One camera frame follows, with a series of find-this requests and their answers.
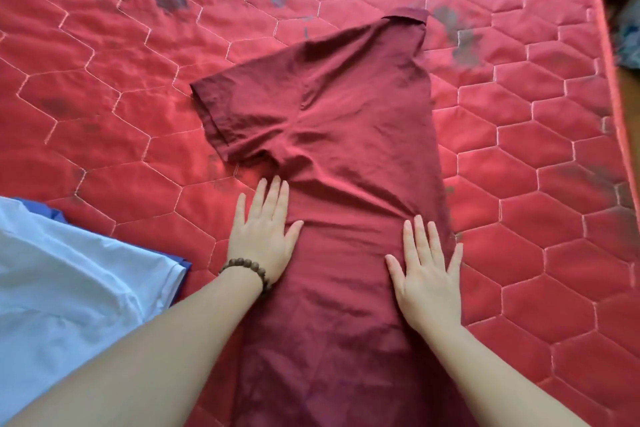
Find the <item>forearm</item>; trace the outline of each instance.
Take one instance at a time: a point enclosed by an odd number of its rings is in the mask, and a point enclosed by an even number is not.
[[[423,337],[482,427],[587,426],[462,326]]]
[[[7,426],[181,426],[261,290],[253,271],[226,270],[73,372]]]

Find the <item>left hand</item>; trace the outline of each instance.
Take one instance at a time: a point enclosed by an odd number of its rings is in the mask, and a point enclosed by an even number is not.
[[[269,282],[274,284],[289,264],[291,254],[298,241],[303,221],[296,221],[284,234],[289,205],[289,184],[286,181],[280,186],[280,178],[271,181],[267,198],[264,192],[267,180],[262,179],[255,190],[249,216],[244,221],[246,196],[240,194],[236,204],[227,261],[231,259],[249,259],[258,262],[266,271]]]

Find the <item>red quilted mattress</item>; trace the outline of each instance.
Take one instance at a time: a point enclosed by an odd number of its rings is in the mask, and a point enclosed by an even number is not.
[[[432,13],[465,324],[591,425],[640,425],[637,196],[600,0],[0,0],[0,195],[186,257],[188,295],[272,172],[221,162],[188,83],[398,5]],[[240,347],[191,427],[229,425]]]

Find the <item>wooden bead bracelet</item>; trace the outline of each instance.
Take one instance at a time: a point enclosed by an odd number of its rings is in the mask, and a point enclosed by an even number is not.
[[[269,292],[269,290],[271,290],[271,284],[269,283],[269,279],[267,278],[267,271],[260,267],[258,262],[252,262],[249,259],[231,259],[227,262],[227,265],[220,269],[219,274],[229,267],[245,267],[248,269],[252,269],[258,274],[260,280],[262,280],[262,294],[264,295]]]

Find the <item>finger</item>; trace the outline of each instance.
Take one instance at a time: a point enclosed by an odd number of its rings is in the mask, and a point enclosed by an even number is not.
[[[269,194],[267,194],[267,199],[264,200],[264,204],[262,205],[261,218],[266,218],[267,220],[273,219],[273,211],[276,209],[278,194],[280,194],[280,177],[276,176],[271,180]]]
[[[429,247],[431,248],[431,258],[433,264],[442,270],[446,270],[444,263],[444,253],[442,253],[442,246],[440,245],[440,237],[438,237],[438,228],[433,221],[427,223],[427,230],[429,232]]]
[[[280,188],[280,196],[276,204],[276,211],[273,212],[273,222],[284,230],[284,224],[287,220],[287,209],[289,208],[289,183],[282,181]]]
[[[415,248],[413,229],[411,227],[411,221],[409,220],[404,221],[402,237],[404,244],[404,263],[406,264],[406,273],[408,275],[412,270],[420,266],[420,258]]]
[[[449,262],[449,276],[460,285],[460,265],[462,264],[462,244],[458,243],[453,250],[451,261]]]
[[[246,206],[246,195],[243,193],[238,196],[236,203],[236,215],[234,216],[234,224],[232,228],[244,225],[244,207]]]
[[[385,261],[387,262],[391,282],[394,284],[396,297],[399,297],[404,291],[404,272],[402,271],[400,262],[398,262],[393,255],[385,255]]]
[[[289,227],[287,234],[284,235],[284,245],[289,258],[291,258],[291,255],[293,254],[293,249],[296,247],[298,237],[300,236],[300,230],[302,230],[302,226],[304,224],[304,221],[296,221]]]
[[[429,249],[427,234],[424,231],[424,221],[422,220],[422,216],[418,215],[413,218],[413,226],[415,227],[415,246],[418,249],[420,265],[432,266],[433,259],[431,258],[431,250]]]
[[[265,178],[260,179],[258,187],[255,189],[253,195],[253,202],[251,208],[249,208],[249,218],[258,218],[260,211],[262,211],[262,200],[264,199],[264,190],[267,188],[267,180]]]

